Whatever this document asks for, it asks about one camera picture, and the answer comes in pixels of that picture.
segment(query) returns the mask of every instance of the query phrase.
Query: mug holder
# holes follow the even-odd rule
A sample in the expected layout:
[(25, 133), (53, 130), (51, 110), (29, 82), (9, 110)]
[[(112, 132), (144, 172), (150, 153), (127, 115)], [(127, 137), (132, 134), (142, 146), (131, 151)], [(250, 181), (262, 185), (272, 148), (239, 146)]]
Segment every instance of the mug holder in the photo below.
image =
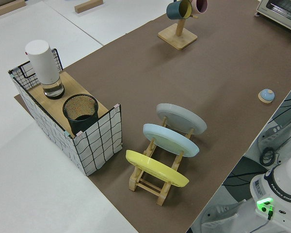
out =
[(166, 41), (168, 44), (182, 50), (197, 39), (197, 35), (184, 28), (185, 19), (179, 19), (178, 24), (175, 23), (168, 28), (160, 31), (158, 37)]

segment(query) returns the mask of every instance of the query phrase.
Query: black mesh cup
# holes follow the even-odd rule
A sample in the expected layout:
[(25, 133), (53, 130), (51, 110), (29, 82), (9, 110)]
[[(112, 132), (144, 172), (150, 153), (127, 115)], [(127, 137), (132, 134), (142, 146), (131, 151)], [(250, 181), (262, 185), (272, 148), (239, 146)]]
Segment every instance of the black mesh cup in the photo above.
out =
[(68, 119), (72, 133), (76, 135), (98, 121), (98, 102), (90, 95), (77, 94), (65, 101), (63, 113)]

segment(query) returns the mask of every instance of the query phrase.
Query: wire grid basket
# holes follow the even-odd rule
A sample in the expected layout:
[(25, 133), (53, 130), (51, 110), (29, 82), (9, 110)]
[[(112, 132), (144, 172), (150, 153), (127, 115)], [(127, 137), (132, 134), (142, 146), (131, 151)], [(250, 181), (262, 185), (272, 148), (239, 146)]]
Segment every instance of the wire grid basket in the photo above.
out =
[[(58, 52), (52, 50), (59, 71), (63, 70)], [(100, 169), (115, 153), (122, 149), (121, 105), (116, 104), (110, 111), (84, 133), (72, 138), (62, 126), (28, 92), (39, 85), (34, 69), (26, 62), (9, 70), (19, 94), (39, 127), (86, 176)]]

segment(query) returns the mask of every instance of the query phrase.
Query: table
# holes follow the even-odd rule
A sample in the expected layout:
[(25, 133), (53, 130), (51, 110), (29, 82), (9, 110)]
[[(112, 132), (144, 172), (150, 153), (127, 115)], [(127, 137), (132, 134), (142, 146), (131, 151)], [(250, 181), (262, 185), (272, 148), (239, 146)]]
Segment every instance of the table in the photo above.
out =
[[(184, 50), (157, 37), (173, 24), (163, 15), (65, 69), (107, 108), (122, 105), (124, 147), (89, 178), (139, 232), (185, 232), (290, 91), (291, 31), (254, 17), (257, 4), (210, 2), (206, 14), (187, 20), (198, 39)], [(275, 92), (272, 104), (258, 99), (265, 88)], [(143, 152), (143, 124), (160, 123), (162, 102), (195, 112), (208, 129), (192, 137), (200, 153), (178, 169), (190, 182), (172, 187), (160, 207), (154, 195), (128, 189), (125, 150)], [(162, 150), (153, 158), (171, 160)]]

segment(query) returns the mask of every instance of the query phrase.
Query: wooden stand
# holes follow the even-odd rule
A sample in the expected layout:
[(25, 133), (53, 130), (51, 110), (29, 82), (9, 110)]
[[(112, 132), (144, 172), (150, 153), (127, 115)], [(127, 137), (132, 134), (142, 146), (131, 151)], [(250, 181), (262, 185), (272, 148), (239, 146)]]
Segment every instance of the wooden stand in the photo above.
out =
[[(164, 117), (163, 122), (162, 122), (162, 126), (163, 127), (166, 127), (166, 119), (167, 118)], [(188, 134), (186, 134), (185, 137), (190, 139), (193, 131), (194, 131), (194, 129), (191, 129), (191, 131)], [(154, 139), (152, 139), (150, 144), (148, 145), (148, 147), (144, 151), (144, 155), (151, 158), (153, 153), (154, 153), (154, 151), (155, 151), (155, 148), (156, 148), (156, 145), (154, 144)], [(175, 160), (173, 162), (173, 165), (171, 167), (173, 170), (175, 170), (175, 171), (178, 170), (178, 167), (180, 165), (180, 162), (181, 162), (181, 159), (183, 157), (183, 154), (184, 154), (184, 152), (182, 151), (180, 153), (180, 155), (176, 156), (176, 158), (175, 158)], [(143, 173), (144, 173), (143, 170), (141, 170), (140, 168), (135, 166), (135, 170), (134, 170), (134, 172), (132, 173), (132, 175), (130, 176), (130, 179), (129, 179), (129, 189), (131, 191), (135, 191), (137, 186), (143, 188), (144, 190), (146, 190), (146, 191), (158, 196), (156, 203), (158, 205), (162, 206), (164, 201), (165, 201), (165, 199), (166, 199), (166, 197), (167, 197), (167, 195), (168, 195), (168, 192), (169, 192), (171, 184), (168, 183), (168, 182), (165, 182), (163, 187), (159, 188), (159, 187), (155, 186), (154, 184), (144, 180), (142, 178)]]
[(13, 10), (16, 10), (18, 8), (21, 8), (23, 6), (26, 6), (25, 0), (16, 0), (3, 6), (0, 6), (0, 16)]
[[(73, 133), (67, 118), (63, 114), (63, 104), (71, 96), (76, 94), (88, 94), (77, 81), (75, 81), (68, 73), (60, 73), (61, 81), (65, 87), (64, 95), (58, 100), (51, 100), (44, 95), (41, 85), (37, 85), (28, 90), (28, 92), (42, 105), (44, 109), (60, 124), (71, 136)], [(101, 117), (108, 112), (108, 109), (98, 101), (98, 116)]]
[(103, 0), (90, 0), (87, 1), (85, 3), (82, 3), (80, 5), (77, 5), (74, 7), (75, 12), (77, 13), (81, 13), (83, 11), (87, 11), (89, 9), (92, 9), (96, 6), (102, 5), (103, 4)]
[(159, 32), (158, 37), (175, 47), (177, 50), (187, 47), (197, 39), (197, 35), (185, 29), (184, 23), (185, 19), (179, 19), (178, 24), (175, 23)]

